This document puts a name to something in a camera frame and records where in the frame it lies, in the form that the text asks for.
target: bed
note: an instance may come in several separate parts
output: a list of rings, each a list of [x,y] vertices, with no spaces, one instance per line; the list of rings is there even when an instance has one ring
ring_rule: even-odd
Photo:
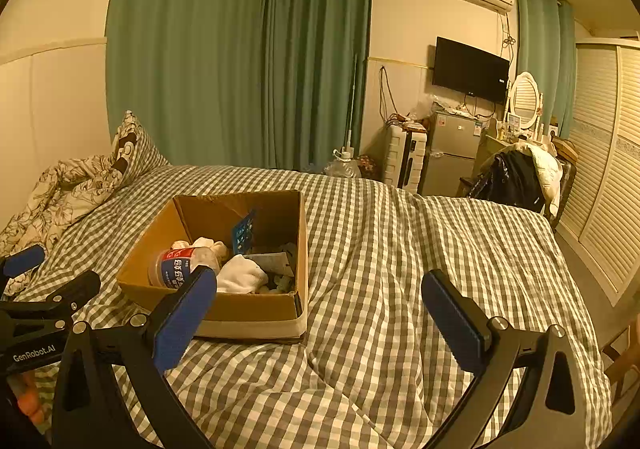
[[[548,222],[522,209],[422,198],[371,180],[236,168],[171,166],[142,128],[126,180],[66,229],[18,299],[44,299],[93,269],[102,290],[76,315],[94,328],[140,309],[115,273],[175,194],[300,190],[309,247],[306,340],[236,345],[195,339],[168,382],[215,447],[420,448],[460,399],[463,372],[425,312],[422,274],[441,268],[491,317],[570,335],[586,403],[586,444],[610,431],[609,384],[584,302]],[[37,371],[46,415],[57,368]],[[116,371],[139,431],[158,441],[126,374]],[[495,436],[514,399],[514,372],[487,426]]]

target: chair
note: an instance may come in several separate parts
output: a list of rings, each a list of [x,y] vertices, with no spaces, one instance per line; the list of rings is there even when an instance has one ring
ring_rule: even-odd
[[[560,156],[558,156],[558,161],[562,164],[562,179],[560,180],[560,203],[558,205],[558,213],[555,218],[551,218],[549,216],[549,225],[551,225],[551,230],[553,232],[558,228],[558,223],[560,223],[560,218],[564,212],[564,208],[566,207],[567,200],[569,199],[569,194],[571,194],[571,189],[574,187],[575,174],[577,172],[574,162],[561,158]]]
[[[628,333],[628,347],[620,353],[612,344],[624,333]],[[602,353],[613,361],[612,365],[604,373],[609,378],[612,389],[614,389],[612,405],[615,405],[626,394],[626,391],[622,393],[625,375],[629,371],[634,371],[636,373],[634,384],[640,379],[640,315],[631,321],[628,327],[613,337],[603,347]]]
[[[469,191],[471,190],[471,187],[474,186],[474,183],[474,178],[461,176],[460,185],[458,186],[458,192],[456,193],[456,198],[464,198],[467,194],[469,194]]]

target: person's hand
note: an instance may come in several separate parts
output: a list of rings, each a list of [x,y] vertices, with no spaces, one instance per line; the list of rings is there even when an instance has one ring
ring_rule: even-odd
[[[40,397],[38,396],[38,388],[35,384],[35,372],[28,371],[22,374],[25,389],[17,397],[18,407],[20,411],[28,416],[34,425],[38,425],[44,422],[44,413],[42,412],[42,405],[40,403]]]

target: louvered door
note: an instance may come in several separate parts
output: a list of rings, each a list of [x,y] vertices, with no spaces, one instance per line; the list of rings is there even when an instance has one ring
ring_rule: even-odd
[[[577,58],[570,138],[580,157],[562,225],[615,303],[638,287],[640,267],[640,48],[578,45]]]
[[[580,156],[562,221],[580,238],[595,202],[609,157],[616,118],[616,47],[578,46],[574,122],[570,139]]]

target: refrigerator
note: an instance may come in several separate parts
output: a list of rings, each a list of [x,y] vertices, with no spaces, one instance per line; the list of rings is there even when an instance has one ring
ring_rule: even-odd
[[[482,123],[447,111],[436,111],[431,129],[418,193],[422,196],[455,196],[460,177],[474,169]]]

